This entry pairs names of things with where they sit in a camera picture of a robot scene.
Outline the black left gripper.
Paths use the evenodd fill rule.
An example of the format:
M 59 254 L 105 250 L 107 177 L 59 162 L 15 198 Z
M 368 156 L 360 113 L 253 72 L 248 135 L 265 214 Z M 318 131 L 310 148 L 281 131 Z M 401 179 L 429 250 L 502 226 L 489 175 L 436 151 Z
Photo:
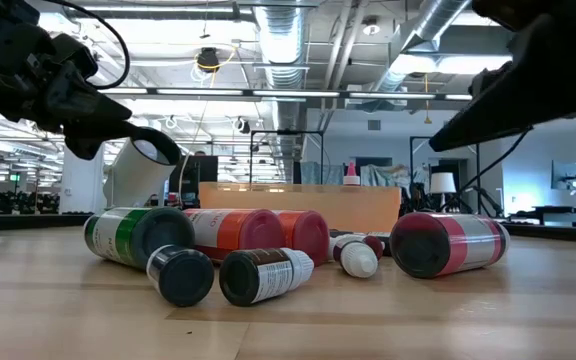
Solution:
M 75 51 L 76 40 L 67 34 L 52 37 L 35 24 L 0 19 L 0 113 L 48 131 L 65 130 L 68 149 L 92 160 L 112 132 L 74 126 L 124 121 L 132 111 L 102 93 L 71 95 Z

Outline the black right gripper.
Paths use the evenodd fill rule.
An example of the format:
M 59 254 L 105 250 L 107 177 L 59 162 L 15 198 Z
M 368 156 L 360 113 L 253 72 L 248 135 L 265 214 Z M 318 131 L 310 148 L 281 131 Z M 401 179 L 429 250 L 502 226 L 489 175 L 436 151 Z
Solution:
M 475 0 L 472 8 L 513 33 L 512 60 L 473 78 L 472 100 L 430 146 L 441 152 L 576 117 L 576 0 Z

